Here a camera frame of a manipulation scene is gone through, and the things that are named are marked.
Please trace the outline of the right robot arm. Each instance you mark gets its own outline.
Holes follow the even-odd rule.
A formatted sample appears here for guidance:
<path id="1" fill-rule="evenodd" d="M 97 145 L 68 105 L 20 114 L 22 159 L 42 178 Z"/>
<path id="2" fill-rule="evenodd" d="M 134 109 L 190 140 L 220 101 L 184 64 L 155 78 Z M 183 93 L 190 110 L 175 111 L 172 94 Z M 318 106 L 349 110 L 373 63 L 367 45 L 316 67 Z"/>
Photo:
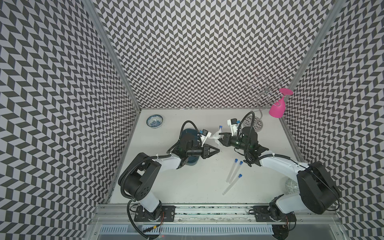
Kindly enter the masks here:
<path id="1" fill-rule="evenodd" d="M 276 154 L 259 144 L 258 134 L 252 127 L 245 127 L 241 134 L 218 133 L 218 141 L 225 147 L 243 150 L 248 166 L 272 169 L 297 184 L 298 190 L 275 197 L 262 214 L 279 222 L 290 213 L 309 210 L 321 215 L 333 204 L 340 204 L 341 193 L 330 173 L 321 163 L 307 164 L 291 157 Z"/>

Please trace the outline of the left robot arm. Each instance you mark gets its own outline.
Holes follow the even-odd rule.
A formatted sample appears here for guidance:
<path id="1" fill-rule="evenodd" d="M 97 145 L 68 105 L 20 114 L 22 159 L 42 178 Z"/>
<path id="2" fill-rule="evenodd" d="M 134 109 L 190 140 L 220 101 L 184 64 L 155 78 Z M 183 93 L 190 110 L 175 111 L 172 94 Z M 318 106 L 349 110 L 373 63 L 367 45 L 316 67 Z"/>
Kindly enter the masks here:
<path id="1" fill-rule="evenodd" d="M 165 155 L 149 156 L 139 153 L 119 177 L 121 195 L 139 202 L 144 216 L 157 221 L 163 216 L 162 202 L 153 194 L 152 187 L 159 173 L 182 168 L 190 157 L 210 158 L 220 152 L 205 143 L 202 133 L 181 135 Z"/>

